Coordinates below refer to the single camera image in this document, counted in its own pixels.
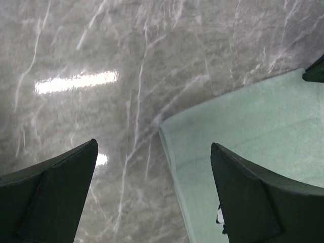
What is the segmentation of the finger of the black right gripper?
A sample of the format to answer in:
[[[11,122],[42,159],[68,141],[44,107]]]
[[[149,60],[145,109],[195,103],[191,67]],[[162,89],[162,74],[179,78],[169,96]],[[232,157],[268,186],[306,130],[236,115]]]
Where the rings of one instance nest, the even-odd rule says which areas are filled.
[[[302,75],[306,82],[323,83],[324,82],[324,55],[310,65]]]

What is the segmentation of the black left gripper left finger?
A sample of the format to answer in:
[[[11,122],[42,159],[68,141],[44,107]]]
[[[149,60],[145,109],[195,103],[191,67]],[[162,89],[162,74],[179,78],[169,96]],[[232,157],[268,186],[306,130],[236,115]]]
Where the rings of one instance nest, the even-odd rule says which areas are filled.
[[[1,242],[73,242],[98,156],[95,139],[1,176]]]

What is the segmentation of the mint green towel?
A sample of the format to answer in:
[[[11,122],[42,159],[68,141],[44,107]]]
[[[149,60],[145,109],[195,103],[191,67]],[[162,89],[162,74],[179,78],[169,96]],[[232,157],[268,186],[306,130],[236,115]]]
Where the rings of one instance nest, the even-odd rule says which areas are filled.
[[[323,84],[303,69],[192,107],[158,129],[191,242],[228,242],[216,223],[219,199],[211,145],[288,178],[323,187]]]

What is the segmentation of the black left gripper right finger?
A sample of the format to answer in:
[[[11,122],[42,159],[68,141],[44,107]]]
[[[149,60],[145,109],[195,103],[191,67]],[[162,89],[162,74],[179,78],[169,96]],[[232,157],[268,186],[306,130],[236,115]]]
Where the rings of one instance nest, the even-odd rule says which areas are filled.
[[[211,145],[211,166],[229,242],[323,242],[323,188]]]

